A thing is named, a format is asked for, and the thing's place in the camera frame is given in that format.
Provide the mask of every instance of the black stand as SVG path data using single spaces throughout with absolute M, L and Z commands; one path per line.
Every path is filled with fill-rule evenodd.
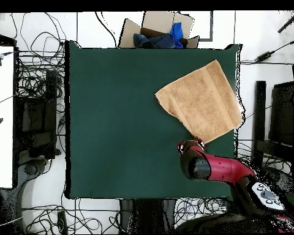
M 286 29 L 287 26 L 292 24 L 294 22 L 294 15 L 289 19 L 281 28 L 278 30 L 278 33 L 281 33 L 284 29 Z

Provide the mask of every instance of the electrical cord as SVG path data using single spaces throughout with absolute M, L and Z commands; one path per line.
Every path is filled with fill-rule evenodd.
M 105 22 L 105 24 L 108 26 L 108 23 L 105 21 L 104 15 L 102 14 L 102 12 L 100 12 L 101 17 L 103 19 L 103 21 Z
M 66 151 L 64 150 L 64 148 L 62 146 L 62 142 L 61 142 L 61 136 L 62 135 L 60 135 L 60 133 L 61 133 L 63 127 L 64 127 L 64 124 L 65 124 L 65 120 L 63 120 L 64 119 L 64 116 L 59 121 L 58 128 L 57 128 L 57 133 L 58 133 L 57 136 L 59 137 L 60 145 L 61 145 L 61 148 L 62 148 L 63 152 L 66 153 Z
M 245 60 L 245 61 L 242 61 L 242 62 L 253 62 L 251 64 L 257 64 L 257 63 L 261 63 L 262 61 L 265 61 L 266 59 L 270 58 L 272 54 L 274 54 L 275 52 L 277 52 L 278 50 L 288 46 L 288 45 L 292 45 L 294 44 L 294 40 L 292 40 L 291 42 L 289 42 L 288 44 L 285 44 L 283 46 L 281 46 L 280 48 L 277 48 L 276 50 L 273 50 L 273 51 L 267 51 L 263 54 L 261 54 L 260 56 L 258 56 L 257 58 L 255 58 L 253 61 L 248 61 L 248 60 Z
M 225 198 L 181 198 L 175 206 L 173 226 L 206 215 L 222 214 L 226 210 L 225 201 Z
M 43 211 L 46 210 L 46 207 L 50 206 L 57 206 L 56 204 L 49 204 L 47 206 L 34 206 L 34 207 L 23 207 L 21 210 L 22 211 Z M 66 209 L 68 212 L 74 212 L 73 209 Z M 108 209 L 80 209 L 78 210 L 85 211 L 85 212 L 119 212 L 119 210 L 108 210 Z
M 254 114 L 255 114 L 255 113 L 252 113 L 251 115 L 249 115 L 248 117 L 246 117 L 245 120 L 247 120 L 248 118 L 250 118 L 250 117 L 251 117 L 252 115 L 254 115 Z
M 17 25 L 15 24 L 13 13 L 11 13 L 11 17 L 12 17 L 12 21 L 13 21 L 13 24 L 14 24 L 15 31 L 17 32 Z
M 239 143 L 239 144 L 240 144 L 240 145 L 243 145 L 243 146 L 245 146 L 245 147 L 248 147 L 249 150 L 247 150 L 247 149 L 242 149 L 242 148 L 239 148 L 239 149 L 241 149 L 241 150 L 243 150 L 243 151 L 248 151 L 248 152 L 253 153 L 253 155 L 252 155 L 253 157 L 261 156 L 261 157 L 263 157 L 264 159 L 267 159 L 265 163 L 262 163 L 262 165 L 269 166 L 269 165 L 272 165 L 272 164 L 275 165 L 275 164 L 277 164 L 277 163 L 282 163 L 281 171 L 283 171 L 283 169 L 284 169 L 284 164 L 286 164 L 286 165 L 288 166 L 288 168 L 290 169 L 290 171 L 289 171 L 288 173 L 286 173 L 286 174 L 288 174 L 288 175 L 292 175 L 292 172 L 291 172 L 291 165 L 288 164 L 287 161 L 282 160 L 282 159 L 280 159 L 280 158 L 278 158 L 278 157 L 275 157 L 275 156 L 273 156 L 273 155 L 265 155 L 265 154 L 261 154 L 261 153 L 259 153 L 259 152 L 253 151 L 251 147 L 249 147 L 248 145 L 246 145 L 246 144 L 244 144 L 244 143 Z M 252 158 L 252 156 L 250 156 L 250 155 L 246 155 L 246 154 L 239 154 L 239 155 L 242 155 L 242 157 L 244 157 L 245 159 L 251 159 L 251 158 Z
M 61 194 L 61 205 L 58 206 L 58 205 L 49 205 L 49 206 L 37 206 L 37 207 L 32 207 L 32 208 L 26 208 L 26 209 L 22 209 L 23 211 L 28 211 L 28 210 L 38 210 L 38 209 L 42 209 L 41 207 L 51 207 L 51 206 L 54 206 L 55 208 L 52 208 L 52 209 L 49 209 L 49 208 L 46 208 L 42 211 L 42 213 L 36 217 L 31 224 L 29 224 L 27 227 L 26 227 L 26 234 L 30 232 L 31 228 L 34 226 L 34 225 L 40 225 L 41 228 L 43 228 L 42 231 L 37 231 L 35 232 L 36 234 L 39 234 L 39 233 L 44 233 L 45 235 L 47 235 L 49 232 L 51 232 L 51 235 L 56 235 L 55 232 L 53 231 L 53 228 L 54 227 L 57 227 L 58 230 L 61 230 L 61 228 L 63 228 L 63 224 L 61 224 L 61 222 L 58 223 L 58 221 L 56 223 L 54 223 L 52 221 L 52 219 L 50 218 L 50 213 L 52 212 L 59 212 L 59 210 L 62 210 L 64 211 L 65 213 L 67 213 L 69 216 L 73 217 L 74 218 L 74 223 L 71 224 L 71 225 L 68 225 L 67 226 L 67 229 L 68 231 L 71 231 L 72 234 L 70 235 L 74 235 L 76 234 L 76 231 L 81 229 L 81 228 L 86 228 L 86 230 L 90 233 L 90 234 L 93 234 L 92 231 L 94 230 L 97 230 L 100 228 L 100 233 L 101 234 L 104 234 L 106 231 L 108 231 L 111 227 L 115 227 L 115 228 L 119 228 L 120 225 L 118 224 L 118 222 L 116 222 L 116 218 L 118 217 L 118 215 L 121 213 L 120 211 L 114 211 L 114 210 L 91 210 L 91 211 L 96 211 L 96 212 L 116 212 L 116 217 L 109 217 L 109 222 L 111 223 L 111 219 L 114 218 L 114 222 L 108 227 L 106 228 L 105 230 L 103 229 L 103 226 L 101 224 L 101 222 L 96 219 L 96 218 L 84 218 L 84 215 L 82 214 L 82 217 L 83 219 L 80 219 L 79 217 L 76 216 L 76 200 L 75 200 L 75 208 L 74 210 L 67 210 L 66 208 L 64 208 L 63 206 L 63 194 L 64 194 L 64 191 L 66 189 L 66 181 L 64 182 L 64 188 L 63 188 L 63 191 L 62 191 L 62 194 Z M 88 223 L 90 221 L 96 221 L 99 225 L 98 228 L 95 228 L 95 229 L 92 229 L 88 226 Z M 46 227 L 43 225 L 43 222 L 49 224 L 49 229 L 46 229 Z
M 118 46 L 116 45 L 116 40 L 115 40 L 115 37 L 114 37 L 114 35 L 112 34 L 112 32 L 111 31 L 109 31 L 109 29 L 103 24 L 103 22 L 99 19 L 99 17 L 98 17 L 98 14 L 97 14 L 97 12 L 95 12 L 95 14 L 96 14 L 96 17 L 97 17 L 97 19 L 98 19 L 98 21 L 101 23 L 101 25 L 110 33 L 110 35 L 112 36 L 112 38 L 113 38 L 113 40 L 114 40 L 114 42 L 115 42 L 115 47 L 117 48 Z
M 241 62 L 241 65 L 254 65 L 254 64 L 272 64 L 272 65 L 294 65 L 294 63 L 284 62 Z
M 12 97 L 16 97 L 16 96 L 18 96 L 18 95 L 22 95 L 22 93 L 21 93 L 21 94 L 17 93 L 17 94 L 15 94 L 15 95 L 11 95 L 10 97 L 8 97 L 8 98 L 6 98 L 6 99 L 0 101 L 0 103 L 4 102 L 4 101 L 6 101 L 6 100 L 8 100 L 8 99 L 10 99 L 10 98 L 12 98 Z

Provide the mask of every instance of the green table surface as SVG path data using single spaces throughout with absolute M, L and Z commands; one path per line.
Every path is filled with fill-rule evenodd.
M 235 91 L 238 50 L 82 49 L 70 42 L 66 196 L 231 199 L 227 184 L 183 175 L 177 145 L 192 136 L 154 94 L 215 59 Z M 233 157 L 233 131 L 206 150 Z

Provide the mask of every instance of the power adapter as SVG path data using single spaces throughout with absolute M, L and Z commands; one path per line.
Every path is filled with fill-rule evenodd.
M 262 62 L 262 61 L 265 61 L 266 59 L 269 59 L 273 53 L 275 53 L 275 51 L 267 51 L 261 54 L 260 56 L 256 58 L 256 62 Z
M 59 232 L 61 235 L 69 235 L 66 223 L 66 212 L 59 211 L 58 212 L 58 222 L 57 222 Z

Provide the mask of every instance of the white floor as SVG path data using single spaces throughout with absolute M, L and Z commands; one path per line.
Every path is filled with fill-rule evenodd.
M 201 38 L 209 38 L 210 14 L 208 11 L 201 12 L 181 12 L 188 13 L 195 18 L 190 37 L 200 35 Z M 242 43 L 241 60 L 254 60 L 257 56 L 266 51 L 275 50 L 294 40 L 294 23 L 282 33 L 278 34 L 278 29 L 292 16 L 290 11 L 214 11 L 213 13 L 213 41 L 200 42 L 199 48 L 225 48 L 229 44 Z M 17 45 L 20 50 L 27 50 L 24 40 L 30 46 L 33 40 L 44 31 L 56 34 L 54 24 L 44 13 L 14 13 L 15 26 L 17 27 Z M 114 41 L 112 36 L 98 22 L 94 12 L 80 13 L 50 13 L 57 18 L 65 32 L 67 40 L 76 40 L 83 47 L 91 48 L 113 48 Z M 129 18 L 137 24 L 141 24 L 143 12 L 103 12 L 104 22 L 113 31 L 116 43 L 118 44 L 119 35 L 122 30 L 125 18 Z M 60 38 L 65 39 L 65 35 L 55 22 Z M 15 37 L 16 30 L 10 13 L 0 14 L 0 34 L 8 37 Z M 48 34 L 42 34 L 33 45 L 33 49 L 42 50 Z M 46 50 L 55 50 L 56 42 L 47 39 Z M 267 60 L 267 62 L 294 63 L 294 45 L 287 46 Z M 240 94 L 246 109 L 246 117 L 253 113 L 254 109 L 254 88 L 257 80 L 265 80 L 267 85 L 266 105 L 271 103 L 271 90 L 275 84 L 293 80 L 292 66 L 279 64 L 254 64 L 241 65 L 240 73 Z M 266 136 L 268 137 L 270 109 L 266 111 Z M 247 119 L 239 130 L 239 139 L 252 139 L 252 117 Z M 242 141 L 243 144 L 251 146 L 251 141 Z M 53 163 L 48 174 L 38 177 L 31 181 L 25 188 L 23 194 L 22 207 L 36 207 L 53 204 L 61 204 L 61 193 L 65 180 L 65 156 L 60 155 Z M 66 209 L 74 210 L 74 200 L 63 199 Z M 119 210 L 118 200 L 91 200 L 82 199 L 81 209 L 87 210 Z M 24 211 L 24 225 L 27 226 L 33 218 L 41 211 Z M 83 211 L 85 218 L 94 217 L 101 221 L 103 228 L 110 226 L 109 216 L 115 216 L 115 212 L 91 212 Z M 72 217 L 67 215 L 68 225 L 73 224 Z M 96 228 L 95 221 L 89 226 Z M 34 226 L 32 230 L 38 230 L 39 226 Z M 117 233 L 116 228 L 110 228 L 106 233 Z M 85 228 L 79 229 L 77 233 L 85 233 Z

